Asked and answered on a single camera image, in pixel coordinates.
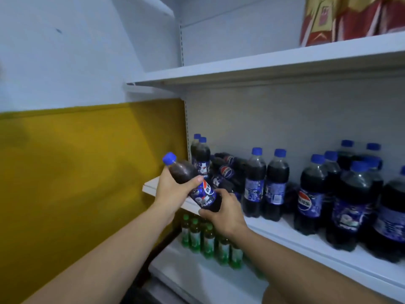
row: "forearm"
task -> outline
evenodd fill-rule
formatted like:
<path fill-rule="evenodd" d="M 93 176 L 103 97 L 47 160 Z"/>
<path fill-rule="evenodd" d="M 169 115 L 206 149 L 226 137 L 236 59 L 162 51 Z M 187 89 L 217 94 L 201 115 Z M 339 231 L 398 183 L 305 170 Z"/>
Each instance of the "forearm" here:
<path fill-rule="evenodd" d="M 165 212 L 151 206 L 24 304 L 119 303 L 168 223 Z"/>
<path fill-rule="evenodd" d="M 386 303 L 357 282 L 247 227 L 235 234 L 236 244 L 288 303 Z"/>

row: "blue bottle cap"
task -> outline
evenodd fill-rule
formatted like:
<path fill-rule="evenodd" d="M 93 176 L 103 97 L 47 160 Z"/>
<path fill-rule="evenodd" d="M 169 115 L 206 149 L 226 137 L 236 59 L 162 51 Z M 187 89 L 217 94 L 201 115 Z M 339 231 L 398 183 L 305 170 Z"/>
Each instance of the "blue bottle cap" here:
<path fill-rule="evenodd" d="M 325 159 L 336 162 L 337 161 L 337 152 L 333 152 L 331 150 L 326 151 Z"/>
<path fill-rule="evenodd" d="M 381 158 L 376 156 L 365 156 L 363 161 L 369 165 L 369 168 L 376 168 L 378 167 Z"/>
<path fill-rule="evenodd" d="M 367 150 L 380 150 L 381 149 L 381 144 L 379 143 L 368 143 L 367 144 Z"/>
<path fill-rule="evenodd" d="M 323 155 L 314 154 L 311 157 L 311 162 L 316 164 L 323 164 L 325 162 L 325 157 Z"/>
<path fill-rule="evenodd" d="M 364 161 L 353 161 L 350 169 L 356 173 L 362 173 L 369 170 L 369 165 Z"/>
<path fill-rule="evenodd" d="M 263 149 L 261 149 L 260 147 L 253 147 L 252 149 L 252 155 L 254 156 L 261 156 L 263 153 Z"/>
<path fill-rule="evenodd" d="M 172 152 L 166 153 L 166 155 L 163 157 L 163 163 L 165 165 L 172 165 L 173 163 L 176 162 L 176 155 Z"/>
<path fill-rule="evenodd" d="M 287 151 L 285 149 L 277 148 L 274 151 L 274 156 L 277 158 L 285 158 L 287 154 Z"/>
<path fill-rule="evenodd" d="M 343 147 L 353 147 L 354 142 L 352 140 L 342 140 L 340 144 Z"/>

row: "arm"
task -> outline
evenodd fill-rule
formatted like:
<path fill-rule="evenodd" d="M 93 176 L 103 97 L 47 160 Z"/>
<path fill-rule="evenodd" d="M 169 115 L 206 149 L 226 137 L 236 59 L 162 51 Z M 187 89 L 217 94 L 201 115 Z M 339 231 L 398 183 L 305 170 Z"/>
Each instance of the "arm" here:
<path fill-rule="evenodd" d="M 388 303 L 350 278 L 256 234 L 247 227 L 235 196 L 224 189 L 217 191 L 222 195 L 220 211 L 200 210 L 200 215 L 235 242 L 288 303 Z"/>
<path fill-rule="evenodd" d="M 163 170 L 152 206 L 83 256 L 23 304 L 119 303 L 162 230 L 187 194 L 202 182 L 198 176 L 178 184 Z"/>

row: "right hand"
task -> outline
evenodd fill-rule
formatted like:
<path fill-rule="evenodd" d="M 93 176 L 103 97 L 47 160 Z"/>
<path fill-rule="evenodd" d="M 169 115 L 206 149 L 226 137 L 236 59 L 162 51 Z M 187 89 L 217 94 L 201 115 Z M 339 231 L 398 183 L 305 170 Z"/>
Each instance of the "right hand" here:
<path fill-rule="evenodd" d="M 218 212 L 200 209 L 198 213 L 211 221 L 221 235 L 234 241 L 240 229 L 247 228 L 242 208 L 235 194 L 229 194 L 225 189 L 215 191 L 222 196 L 221 209 Z"/>

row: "hand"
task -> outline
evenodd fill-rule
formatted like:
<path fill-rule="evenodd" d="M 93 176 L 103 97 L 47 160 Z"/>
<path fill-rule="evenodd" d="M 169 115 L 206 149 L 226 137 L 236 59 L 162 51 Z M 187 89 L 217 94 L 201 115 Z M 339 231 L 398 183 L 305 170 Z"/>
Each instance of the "hand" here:
<path fill-rule="evenodd" d="M 178 184 L 170 174 L 168 167 L 165 167 L 159 178 L 153 206 L 164 208 L 170 216 L 174 216 L 189 192 L 198 187 L 202 181 L 202 176 L 196 176 L 185 184 Z"/>
<path fill-rule="evenodd" d="M 240 229 L 247 228 L 242 208 L 235 194 L 229 194 L 225 189 L 215 191 L 222 196 L 221 209 L 218 212 L 200 209 L 198 213 L 211 221 L 221 235 L 235 241 L 235 236 Z"/>

